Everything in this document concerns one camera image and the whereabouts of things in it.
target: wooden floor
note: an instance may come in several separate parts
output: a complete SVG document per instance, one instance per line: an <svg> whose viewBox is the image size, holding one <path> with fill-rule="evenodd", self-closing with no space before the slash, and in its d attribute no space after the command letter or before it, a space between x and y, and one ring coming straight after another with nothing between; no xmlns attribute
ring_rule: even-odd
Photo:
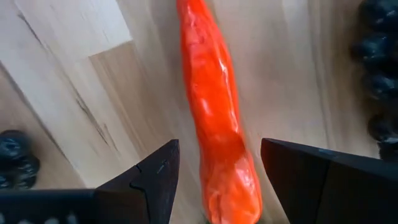
<svg viewBox="0 0 398 224"><path fill-rule="evenodd" d="M359 0L207 2L233 57L264 220L285 223L261 138L378 157L348 55ZM172 223L204 223L178 42L175 0L0 1L0 131L34 138L37 188L99 186L178 138Z"/></svg>

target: light wood grain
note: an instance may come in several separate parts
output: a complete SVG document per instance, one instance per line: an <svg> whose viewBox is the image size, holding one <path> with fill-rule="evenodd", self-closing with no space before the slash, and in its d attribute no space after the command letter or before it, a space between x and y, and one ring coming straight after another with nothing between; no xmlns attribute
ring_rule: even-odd
<svg viewBox="0 0 398 224"><path fill-rule="evenodd" d="M360 0L206 2L233 58L263 219L287 223L261 163L261 138L378 157L366 134L361 70L348 57ZM58 145L60 161L95 187L179 138L171 223L204 223L175 0L4 0L0 30L0 61L30 105L13 110L25 111L23 127L41 123L53 136L44 148ZM60 164L47 166L55 172Z"/></svg>
<svg viewBox="0 0 398 224"><path fill-rule="evenodd" d="M33 140L32 153L40 158L40 172L35 188L84 187L68 159L16 88L6 69L0 64L0 131L21 130Z"/></svg>

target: dark round object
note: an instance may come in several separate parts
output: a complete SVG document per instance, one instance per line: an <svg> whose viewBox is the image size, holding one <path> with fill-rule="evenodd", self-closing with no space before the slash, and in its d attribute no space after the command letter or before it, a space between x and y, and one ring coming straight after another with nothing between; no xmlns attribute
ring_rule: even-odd
<svg viewBox="0 0 398 224"><path fill-rule="evenodd" d="M398 31L397 0L365 0L359 6L359 17L371 29L379 32Z"/></svg>
<svg viewBox="0 0 398 224"><path fill-rule="evenodd" d="M40 169L40 161L34 156L26 156L18 160L16 170L24 177L37 175Z"/></svg>
<svg viewBox="0 0 398 224"><path fill-rule="evenodd" d="M26 178L17 178L15 188L16 189L31 189L36 184L37 176L31 176Z"/></svg>
<svg viewBox="0 0 398 224"><path fill-rule="evenodd" d="M30 140L20 131L8 130L0 133L0 158L18 159L30 153Z"/></svg>
<svg viewBox="0 0 398 224"><path fill-rule="evenodd" d="M376 100L391 101L398 98L398 77L376 71L365 74L362 84L366 92Z"/></svg>
<svg viewBox="0 0 398 224"><path fill-rule="evenodd" d="M365 66L373 66L392 57L394 48L394 39L387 34L374 33L353 44L351 54Z"/></svg>
<svg viewBox="0 0 398 224"><path fill-rule="evenodd" d="M9 176L0 175L0 190L12 189L13 186L12 179Z"/></svg>
<svg viewBox="0 0 398 224"><path fill-rule="evenodd" d="M394 126L394 119L378 114L369 120L369 134L378 142L384 144L398 143L398 134Z"/></svg>

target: red pepper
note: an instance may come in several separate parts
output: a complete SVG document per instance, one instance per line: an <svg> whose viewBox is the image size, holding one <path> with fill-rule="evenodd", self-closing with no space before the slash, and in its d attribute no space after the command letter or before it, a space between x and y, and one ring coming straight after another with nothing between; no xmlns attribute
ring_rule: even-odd
<svg viewBox="0 0 398 224"><path fill-rule="evenodd" d="M262 211L261 189L239 124L231 57L203 0L177 0L177 7L207 217L213 224L256 223Z"/></svg>

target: pepper skin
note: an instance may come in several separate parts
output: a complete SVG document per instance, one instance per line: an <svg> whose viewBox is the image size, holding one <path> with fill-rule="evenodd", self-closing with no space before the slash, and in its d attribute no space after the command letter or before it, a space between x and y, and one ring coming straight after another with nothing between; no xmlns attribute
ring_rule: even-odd
<svg viewBox="0 0 398 224"><path fill-rule="evenodd" d="M203 204L213 224L253 224L261 189L239 124L226 44L202 0L177 0L187 98L200 145Z"/></svg>

